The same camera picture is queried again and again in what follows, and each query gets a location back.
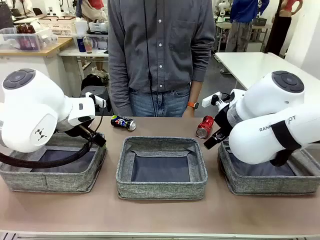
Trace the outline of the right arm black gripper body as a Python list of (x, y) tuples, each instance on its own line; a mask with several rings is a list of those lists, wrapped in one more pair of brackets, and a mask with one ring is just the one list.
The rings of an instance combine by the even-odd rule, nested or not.
[(215, 123), (219, 126), (218, 133), (230, 133), (233, 129), (232, 125), (229, 123), (227, 113), (230, 106), (226, 105), (222, 108), (218, 114), (214, 117)]

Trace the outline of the person's left hand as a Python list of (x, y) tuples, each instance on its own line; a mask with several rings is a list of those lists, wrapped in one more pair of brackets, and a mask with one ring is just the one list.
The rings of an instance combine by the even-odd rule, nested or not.
[(192, 107), (187, 107), (184, 111), (184, 113), (182, 114), (183, 118), (194, 118), (195, 117), (195, 109), (193, 109)]

